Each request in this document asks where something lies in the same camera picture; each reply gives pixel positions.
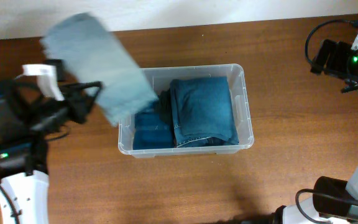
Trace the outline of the black cloth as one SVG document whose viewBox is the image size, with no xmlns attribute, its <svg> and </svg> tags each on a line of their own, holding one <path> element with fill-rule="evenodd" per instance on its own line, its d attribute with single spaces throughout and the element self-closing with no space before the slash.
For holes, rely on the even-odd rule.
<svg viewBox="0 0 358 224">
<path fill-rule="evenodd" d="M 161 121 L 167 125 L 172 125 L 172 103 L 170 90 L 162 91 L 158 96 L 158 102 L 154 106 L 155 112 Z"/>
</svg>

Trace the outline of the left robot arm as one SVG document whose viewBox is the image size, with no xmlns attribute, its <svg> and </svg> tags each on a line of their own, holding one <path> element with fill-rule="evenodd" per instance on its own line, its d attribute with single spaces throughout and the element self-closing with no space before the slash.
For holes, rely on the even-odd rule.
<svg viewBox="0 0 358 224">
<path fill-rule="evenodd" d="M 0 208 L 3 223 L 48 223 L 47 136 L 68 121 L 86 122 L 103 85 L 71 83 L 58 90 L 62 100 L 44 93 L 29 103 L 21 88 L 33 83 L 0 81 Z"/>
</svg>

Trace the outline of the dark blue jeans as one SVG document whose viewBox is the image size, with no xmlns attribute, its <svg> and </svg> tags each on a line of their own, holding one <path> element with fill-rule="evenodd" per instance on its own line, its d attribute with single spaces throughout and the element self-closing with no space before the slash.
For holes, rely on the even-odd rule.
<svg viewBox="0 0 358 224">
<path fill-rule="evenodd" d="M 175 79 L 170 96 L 176 147 L 239 144 L 226 77 Z"/>
</svg>

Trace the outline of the light grey jeans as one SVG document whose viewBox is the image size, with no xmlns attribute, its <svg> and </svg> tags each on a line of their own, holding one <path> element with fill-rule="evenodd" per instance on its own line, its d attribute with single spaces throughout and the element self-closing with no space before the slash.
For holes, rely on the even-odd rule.
<svg viewBox="0 0 358 224">
<path fill-rule="evenodd" d="M 96 103 L 112 126 L 157 100 L 138 64 L 91 14 L 75 14 L 61 21 L 40 43 L 46 56 L 61 59 L 77 81 L 103 84 Z"/>
</svg>

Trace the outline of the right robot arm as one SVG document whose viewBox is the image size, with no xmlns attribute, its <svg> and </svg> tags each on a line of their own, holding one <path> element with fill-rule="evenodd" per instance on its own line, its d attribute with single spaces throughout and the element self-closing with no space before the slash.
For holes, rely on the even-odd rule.
<svg viewBox="0 0 358 224">
<path fill-rule="evenodd" d="M 309 61 L 311 72 L 344 80 L 343 93 L 358 90 L 358 40 L 352 45 L 324 40 Z M 358 223 L 358 166 L 349 180 L 320 177 L 312 189 L 301 189 L 295 204 L 282 205 L 250 223 Z"/>
</svg>

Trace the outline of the blue cloth bundle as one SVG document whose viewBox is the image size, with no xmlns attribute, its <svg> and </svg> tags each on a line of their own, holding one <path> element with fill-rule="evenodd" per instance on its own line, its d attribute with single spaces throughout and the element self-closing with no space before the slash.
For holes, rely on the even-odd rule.
<svg viewBox="0 0 358 224">
<path fill-rule="evenodd" d="M 134 116 L 135 134 L 133 150 L 173 148 L 172 126 L 160 119 L 154 105 L 149 105 Z"/>
</svg>

